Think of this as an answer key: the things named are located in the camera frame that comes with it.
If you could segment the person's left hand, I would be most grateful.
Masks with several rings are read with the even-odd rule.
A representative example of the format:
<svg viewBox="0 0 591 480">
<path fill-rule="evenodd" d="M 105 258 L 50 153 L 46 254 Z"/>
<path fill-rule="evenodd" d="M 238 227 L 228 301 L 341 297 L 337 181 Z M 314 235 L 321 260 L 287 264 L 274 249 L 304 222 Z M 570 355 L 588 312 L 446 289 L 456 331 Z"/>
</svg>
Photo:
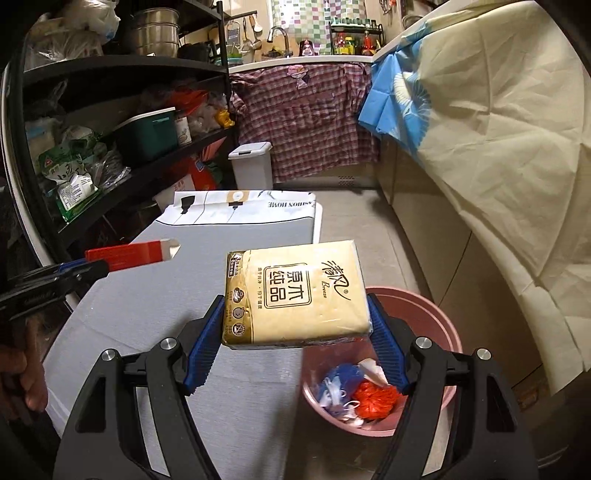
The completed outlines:
<svg viewBox="0 0 591 480">
<path fill-rule="evenodd" d="M 43 412 L 47 406 L 48 393 L 37 342 L 39 328 L 39 319 L 31 317 L 26 323 L 24 349 L 1 346 L 1 374 L 17 379 L 16 384 L 22 388 L 24 403 L 29 410 Z"/>
</svg>

